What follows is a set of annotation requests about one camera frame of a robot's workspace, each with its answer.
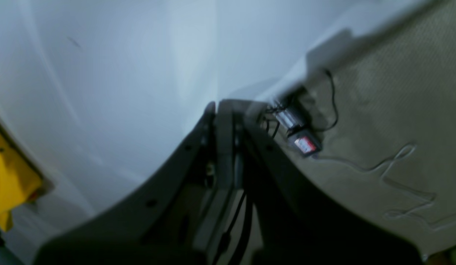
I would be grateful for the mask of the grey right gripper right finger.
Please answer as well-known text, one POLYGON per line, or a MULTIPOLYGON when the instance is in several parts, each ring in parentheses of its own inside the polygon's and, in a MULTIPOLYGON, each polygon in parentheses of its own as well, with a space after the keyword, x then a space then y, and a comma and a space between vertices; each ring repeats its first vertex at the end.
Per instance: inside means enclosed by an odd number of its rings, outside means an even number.
POLYGON ((257 124, 255 101, 226 100, 234 188, 257 210, 263 238, 252 265, 421 265, 410 241, 324 193, 257 124))

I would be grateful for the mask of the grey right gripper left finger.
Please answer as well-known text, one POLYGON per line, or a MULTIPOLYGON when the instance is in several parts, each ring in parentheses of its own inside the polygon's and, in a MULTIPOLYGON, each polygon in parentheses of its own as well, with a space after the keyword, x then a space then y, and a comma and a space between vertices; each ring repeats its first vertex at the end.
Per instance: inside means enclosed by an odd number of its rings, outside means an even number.
POLYGON ((43 245, 35 265, 206 265, 194 245, 216 158, 216 104, 142 186, 91 221, 43 245))

